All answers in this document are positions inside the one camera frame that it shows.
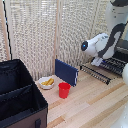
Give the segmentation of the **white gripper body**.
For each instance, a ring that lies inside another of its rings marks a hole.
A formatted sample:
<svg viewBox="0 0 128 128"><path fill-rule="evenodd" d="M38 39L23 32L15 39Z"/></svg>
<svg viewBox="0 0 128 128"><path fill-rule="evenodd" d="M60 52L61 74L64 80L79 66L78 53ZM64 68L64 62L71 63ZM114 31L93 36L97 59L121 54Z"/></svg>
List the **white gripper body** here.
<svg viewBox="0 0 128 128"><path fill-rule="evenodd" d="M102 58L95 57L94 60L91 62L91 64L94 66L99 66L101 62L102 62Z"/></svg>

